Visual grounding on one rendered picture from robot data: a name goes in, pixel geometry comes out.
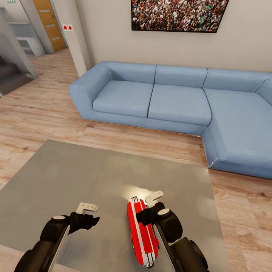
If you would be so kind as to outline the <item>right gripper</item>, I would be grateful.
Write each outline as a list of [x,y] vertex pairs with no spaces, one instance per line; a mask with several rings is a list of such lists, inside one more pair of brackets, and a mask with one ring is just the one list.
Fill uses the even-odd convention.
[[150,209],[146,208],[140,211],[139,213],[136,213],[136,219],[138,223],[142,222],[143,226],[147,226],[148,224],[152,223],[151,215],[153,214],[153,211],[155,211],[156,209],[160,209],[162,207],[164,207],[163,203],[158,202],[152,208]]

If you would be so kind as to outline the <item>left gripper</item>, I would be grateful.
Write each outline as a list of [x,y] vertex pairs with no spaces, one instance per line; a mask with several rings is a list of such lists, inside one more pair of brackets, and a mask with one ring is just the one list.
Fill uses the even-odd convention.
[[92,226],[95,226],[100,220],[100,217],[93,218],[93,215],[77,214],[76,212],[71,212],[70,216],[74,216],[77,219],[77,227],[75,231],[79,229],[89,230]]

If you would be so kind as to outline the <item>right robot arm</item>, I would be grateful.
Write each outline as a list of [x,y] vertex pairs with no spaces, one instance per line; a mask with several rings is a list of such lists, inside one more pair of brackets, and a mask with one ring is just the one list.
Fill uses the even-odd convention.
[[174,243],[182,237],[182,225],[171,209],[164,208],[162,202],[154,203],[162,196],[162,191],[156,191],[144,197],[147,208],[136,213],[138,223],[154,226],[172,272],[209,272],[206,258],[194,241],[184,237]]

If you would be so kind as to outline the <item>radio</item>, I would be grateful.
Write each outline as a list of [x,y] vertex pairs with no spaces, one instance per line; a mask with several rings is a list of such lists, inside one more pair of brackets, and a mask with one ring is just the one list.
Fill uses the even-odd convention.
[[[154,266],[154,261],[158,256],[159,241],[155,238],[152,224],[143,226],[138,223],[136,213],[147,208],[142,199],[137,196],[131,198],[127,205],[128,220],[131,231],[131,243],[134,247],[134,254],[141,265],[147,265],[150,269]],[[157,248],[158,245],[158,248]]]

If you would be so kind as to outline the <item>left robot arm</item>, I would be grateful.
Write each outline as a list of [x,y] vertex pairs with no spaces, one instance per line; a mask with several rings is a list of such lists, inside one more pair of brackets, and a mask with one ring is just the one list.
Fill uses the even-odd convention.
[[85,210],[97,212],[94,204],[81,202],[70,216],[54,216],[42,230],[40,241],[19,260],[14,272],[52,272],[67,236],[79,229],[89,230],[100,217],[85,214]]

